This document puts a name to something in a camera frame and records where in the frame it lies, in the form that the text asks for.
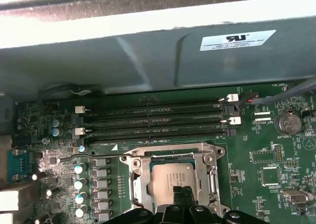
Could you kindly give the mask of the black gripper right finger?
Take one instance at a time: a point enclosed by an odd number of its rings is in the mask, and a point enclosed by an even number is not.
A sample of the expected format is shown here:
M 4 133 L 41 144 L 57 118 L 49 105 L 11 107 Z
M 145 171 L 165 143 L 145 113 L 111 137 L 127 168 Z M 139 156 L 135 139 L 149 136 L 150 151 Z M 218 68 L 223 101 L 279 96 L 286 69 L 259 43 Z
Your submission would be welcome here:
M 227 211 L 220 217 L 207 207 L 196 204 L 190 186 L 184 187 L 184 202 L 185 221 L 189 221 L 190 224 L 267 224 L 261 219 L 236 210 Z

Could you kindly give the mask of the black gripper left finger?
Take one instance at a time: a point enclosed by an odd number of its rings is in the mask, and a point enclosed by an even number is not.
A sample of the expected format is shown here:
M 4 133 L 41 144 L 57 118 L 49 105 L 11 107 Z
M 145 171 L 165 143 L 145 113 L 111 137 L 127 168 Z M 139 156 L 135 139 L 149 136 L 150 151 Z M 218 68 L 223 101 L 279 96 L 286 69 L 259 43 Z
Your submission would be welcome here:
M 173 204 L 166 205 L 162 212 L 153 214 L 147 209 L 138 208 L 131 212 L 131 224 L 183 224 L 185 219 L 185 189 L 173 187 Z

